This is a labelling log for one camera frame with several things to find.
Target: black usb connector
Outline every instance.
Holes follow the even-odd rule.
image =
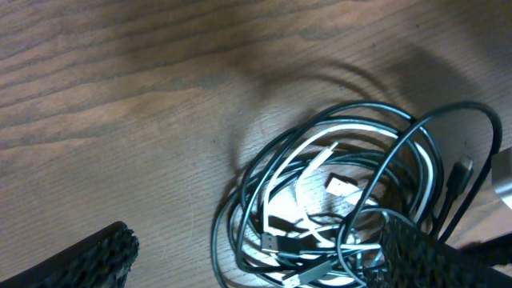
[[[454,164],[448,181],[446,181],[446,196],[459,196],[464,193],[467,184],[473,175],[473,160],[465,156]]]
[[[307,245],[303,239],[290,238],[286,236],[274,236],[272,234],[262,234],[262,251],[267,253],[276,253],[281,256],[292,258],[300,257],[304,250],[314,250],[315,247]]]
[[[299,271],[293,271],[282,278],[285,288],[295,288],[320,279],[333,270],[333,260],[319,257],[309,264],[305,264]]]
[[[446,181],[445,201],[442,204],[441,211],[439,212],[438,221],[430,232],[431,236],[434,236],[435,238],[439,236],[439,232],[445,223],[452,205],[457,197],[463,194],[464,190],[466,190],[467,185],[470,182],[471,175],[473,175],[473,160],[471,158],[465,156],[454,164],[454,167],[451,169],[450,176],[448,176],[448,180]]]

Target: tangled cables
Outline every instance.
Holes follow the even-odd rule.
[[[337,115],[356,108],[366,108],[391,113],[409,123],[404,130],[372,118]],[[456,110],[477,110],[488,117],[493,128],[489,156],[482,170],[474,180],[463,203],[439,237],[446,216],[454,200],[464,192],[473,172],[472,161],[468,158],[457,162],[446,181],[446,196],[441,211],[434,208],[442,196],[445,184],[442,157],[428,130],[426,123],[438,116]],[[323,128],[302,143],[298,143],[312,128]],[[340,130],[364,130],[393,138],[394,143],[387,151],[359,150],[357,152],[336,149],[334,142],[320,153],[303,153],[311,143]],[[421,141],[412,136],[418,133]],[[457,102],[439,107],[419,119],[404,110],[383,102],[351,102],[332,106],[315,115],[309,121],[297,125],[277,136],[268,143],[246,168],[242,180],[219,207],[211,235],[211,259],[214,273],[222,287],[228,287],[218,264],[217,240],[222,216],[228,213],[228,239],[235,254],[238,268],[254,274],[274,286],[295,287],[360,287],[366,286],[365,270],[381,270],[382,253],[378,252],[378,235],[361,241],[356,222],[362,214],[380,213],[383,221],[397,218],[407,225],[423,229],[439,241],[445,242],[464,215],[475,195],[480,190],[490,171],[490,158],[499,152],[502,140],[502,126],[497,114],[488,106],[477,102]],[[410,152],[412,165],[397,157],[401,148]],[[258,165],[271,156],[262,170]],[[368,184],[356,192],[355,207],[345,217],[331,215],[336,223],[318,223],[313,215],[306,212],[303,199],[303,179],[320,166],[356,166],[373,171]],[[398,210],[381,206],[370,196],[382,176],[387,176],[401,199]],[[269,202],[285,188],[294,191],[298,204],[298,215],[306,227],[300,234],[290,236],[274,235],[269,224]],[[241,210],[242,216],[236,217]],[[247,243],[249,227],[260,242],[259,253],[274,260],[274,264],[255,261],[242,248]],[[369,265],[363,259],[366,252],[377,252]],[[342,281],[332,284],[329,279]]]

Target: wooden table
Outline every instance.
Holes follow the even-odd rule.
[[[0,0],[0,280],[123,220],[141,242],[128,287],[216,286],[210,225],[232,178],[334,103],[372,98],[421,115],[481,101],[510,146],[511,12],[416,0]],[[447,165],[471,154],[480,167],[483,119],[430,126]],[[450,244],[512,231],[512,211],[484,188]],[[258,284],[219,249],[231,279]]]

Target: white cable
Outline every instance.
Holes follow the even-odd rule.
[[[378,243],[342,244],[342,249],[350,249],[350,250],[376,250],[376,249],[381,249],[381,245],[378,244]]]
[[[426,207],[426,203],[429,201],[430,191],[432,190],[432,184],[434,182],[434,168],[432,166],[432,162],[430,161],[430,157],[429,157],[428,153],[423,148],[418,149],[418,152],[425,160],[428,159],[428,161],[426,161],[426,169],[427,169],[427,175],[428,175],[427,177],[428,178],[426,179],[425,193],[423,194],[422,201],[419,204],[418,211],[416,212],[416,215],[413,218],[414,223],[418,222],[420,216],[422,215],[422,213]]]
[[[328,231],[328,230],[337,229],[337,228],[339,228],[339,224],[330,224],[330,225],[318,227],[318,228],[316,228],[316,231],[323,232],[323,231]],[[302,238],[308,237],[310,235],[311,235],[311,231],[308,230],[308,231],[304,231],[304,232],[300,233],[297,236],[297,238],[302,239]]]
[[[361,196],[362,196],[362,191],[358,191],[358,192],[354,192],[354,193],[346,196],[343,200],[345,200],[345,202],[348,202],[352,205],[356,205],[359,202],[359,199],[361,199]],[[378,203],[376,203],[374,200],[368,198],[366,200],[365,204],[376,206]]]
[[[328,127],[326,129],[316,133],[315,135],[308,138],[307,140],[305,140],[299,147],[297,147],[290,154],[290,156],[288,156],[288,158],[285,159],[285,161],[280,165],[280,167],[276,169],[274,175],[272,175],[272,178],[269,180],[269,184],[267,185],[267,187],[265,188],[265,191],[263,192],[263,231],[264,232],[269,231],[270,212],[269,212],[268,204],[269,204],[269,198],[270,198],[270,191],[275,187],[277,179],[279,178],[279,175],[284,171],[284,169],[288,166],[288,164],[290,164],[293,161],[293,159],[295,157],[297,157],[297,155],[299,155],[308,145],[310,145],[312,142],[316,141],[317,139],[319,139],[322,136],[325,136],[329,133],[339,131],[339,130],[365,130],[365,131],[370,131],[370,132],[376,132],[376,133],[385,135],[387,137],[395,138],[395,139],[398,137],[397,135],[395,135],[387,130],[379,129],[377,127],[366,125],[366,124],[340,124],[340,125]],[[427,170],[429,173],[429,177],[428,177],[429,183],[426,186],[426,190],[425,190],[425,193],[423,195],[423,200],[422,200],[422,202],[424,202],[424,201],[426,201],[425,199],[428,199],[428,197],[430,196],[430,188],[432,187],[431,182],[432,182],[432,178],[433,178],[433,176],[431,174],[433,173],[434,169],[432,167],[432,162],[431,162],[430,158],[428,157],[428,153],[418,143],[415,142],[414,144],[416,145],[417,149],[420,151],[420,155],[423,157],[423,160],[425,161],[425,164],[427,166]],[[323,150],[320,154],[322,154],[322,153],[328,154],[329,153],[329,152],[325,152],[325,151],[326,150]],[[312,170],[308,171],[308,167],[307,167],[304,169],[303,174],[304,174],[304,172],[311,173]],[[332,241],[323,238],[320,234],[318,234],[318,232],[316,232],[314,223],[312,223],[312,221],[309,220],[309,218],[307,217],[307,213],[305,211],[305,206],[303,205],[302,198],[300,196],[301,195],[301,193],[300,193],[301,186],[299,185],[300,184],[299,180],[297,180],[297,183],[296,183],[295,196],[297,198],[298,207],[299,207],[299,210],[301,211],[301,215],[302,215],[302,218],[303,218],[305,224],[308,226],[308,229],[310,230],[312,235],[316,237],[317,240],[319,240],[320,242],[323,242],[323,243],[329,243],[331,246],[334,246],[334,243]]]

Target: cable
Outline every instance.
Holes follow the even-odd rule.
[[[356,108],[379,110],[397,115],[408,122],[409,127],[400,130],[390,124],[371,118],[336,115]],[[235,187],[234,191],[218,208],[212,228],[210,252],[215,277],[220,286],[228,287],[219,268],[217,252],[218,230],[222,216],[225,214],[228,217],[229,244],[235,253],[235,261],[240,270],[254,274],[272,286],[291,287],[305,284],[312,287],[338,286],[351,288],[365,286],[362,255],[368,250],[380,251],[380,245],[375,242],[377,238],[363,242],[354,240],[358,239],[355,223],[360,215],[379,213],[384,215],[384,218],[380,218],[382,221],[397,218],[407,225],[418,228],[422,227],[425,221],[432,218],[436,231],[438,231],[437,224],[444,221],[443,218],[439,221],[436,220],[433,214],[434,207],[442,195],[444,185],[443,162],[438,148],[424,125],[440,115],[456,110],[479,110],[483,112],[491,122],[494,135],[484,167],[439,240],[445,241],[448,239],[482,186],[490,169],[490,156],[499,151],[502,128],[496,113],[488,106],[480,103],[460,102],[433,110],[416,120],[404,110],[382,102],[339,104],[322,111],[309,121],[285,131],[267,144],[250,162],[240,184]],[[313,137],[307,138],[297,146],[298,141],[303,138],[304,134],[317,126],[328,127],[323,128]],[[304,149],[315,140],[331,132],[345,129],[374,131],[396,140],[388,151],[341,151],[335,149],[336,145],[333,143],[332,146],[326,147],[320,153],[303,153]],[[421,139],[412,140],[412,136],[416,132],[418,132]],[[408,161],[397,156],[397,152],[402,148],[409,151],[410,159],[407,159]],[[262,169],[258,170],[258,167],[264,164],[264,161],[269,157],[270,160],[265,163]],[[373,172],[373,176],[366,187],[357,195],[352,196],[359,199],[354,209],[347,216],[323,215],[324,218],[333,219],[334,224],[332,222],[322,224],[322,222],[313,220],[317,217],[306,213],[306,207],[310,203],[304,202],[302,197],[303,179],[311,175],[320,166],[357,166]],[[381,181],[382,176],[386,176],[388,183],[398,192],[400,206],[397,210],[381,206],[380,201],[370,202],[370,195],[377,183]],[[451,187],[451,189],[460,191],[458,185],[461,184],[455,182],[455,187]],[[294,237],[288,235],[290,232],[288,230],[282,231],[286,236],[270,234],[269,205],[272,205],[272,199],[286,188],[294,188],[301,222],[306,227],[306,230],[297,228],[296,230],[302,232]],[[247,227],[249,227],[250,234],[246,233]],[[326,234],[334,237],[335,242],[327,238]],[[255,248],[256,250],[253,248],[248,254],[248,250],[243,249],[246,246],[244,243],[248,241],[254,242],[256,245],[261,243],[262,248]],[[252,260],[268,258],[269,255],[273,264]],[[381,257],[382,253],[378,252],[374,257],[372,267],[367,268],[371,270],[382,269],[383,265],[378,264]],[[283,275],[282,280],[276,279],[278,274]],[[344,284],[320,282],[325,274],[331,277],[339,277],[344,281]]]

